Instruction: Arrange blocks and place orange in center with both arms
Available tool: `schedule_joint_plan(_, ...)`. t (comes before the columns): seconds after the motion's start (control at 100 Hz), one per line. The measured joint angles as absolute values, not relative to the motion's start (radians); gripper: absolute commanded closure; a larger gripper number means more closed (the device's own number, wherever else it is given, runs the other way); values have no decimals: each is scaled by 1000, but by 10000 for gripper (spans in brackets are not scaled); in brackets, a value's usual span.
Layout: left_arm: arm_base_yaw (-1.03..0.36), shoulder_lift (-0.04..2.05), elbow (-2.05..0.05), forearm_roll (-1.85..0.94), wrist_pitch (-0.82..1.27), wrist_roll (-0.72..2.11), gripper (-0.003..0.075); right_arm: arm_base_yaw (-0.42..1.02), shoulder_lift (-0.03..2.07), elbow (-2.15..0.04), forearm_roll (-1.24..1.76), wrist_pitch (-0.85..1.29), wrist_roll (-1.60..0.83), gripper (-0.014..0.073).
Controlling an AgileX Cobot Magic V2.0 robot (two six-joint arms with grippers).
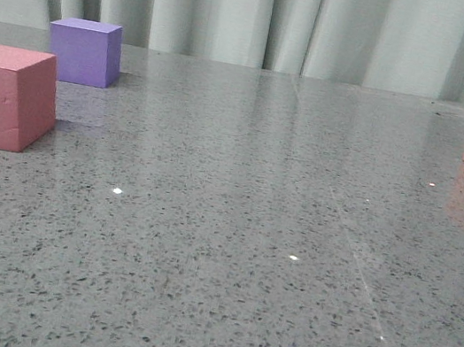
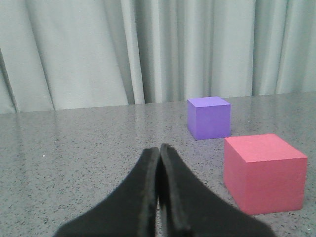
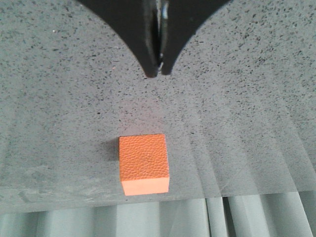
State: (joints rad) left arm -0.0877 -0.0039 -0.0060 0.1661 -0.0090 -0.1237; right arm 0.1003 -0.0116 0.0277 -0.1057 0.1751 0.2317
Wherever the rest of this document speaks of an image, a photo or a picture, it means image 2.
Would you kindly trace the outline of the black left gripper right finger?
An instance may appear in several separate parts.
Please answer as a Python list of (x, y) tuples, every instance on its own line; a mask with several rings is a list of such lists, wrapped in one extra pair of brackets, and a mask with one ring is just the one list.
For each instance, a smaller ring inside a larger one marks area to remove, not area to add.
[(273, 237), (263, 222), (208, 189), (169, 144), (160, 148), (159, 203), (167, 237)]

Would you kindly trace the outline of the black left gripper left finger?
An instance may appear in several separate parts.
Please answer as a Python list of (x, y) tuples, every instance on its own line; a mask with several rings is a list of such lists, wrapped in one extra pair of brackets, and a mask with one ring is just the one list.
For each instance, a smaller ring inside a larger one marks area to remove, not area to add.
[(153, 237), (159, 149), (144, 149), (134, 168), (102, 202), (64, 224), (57, 237)]

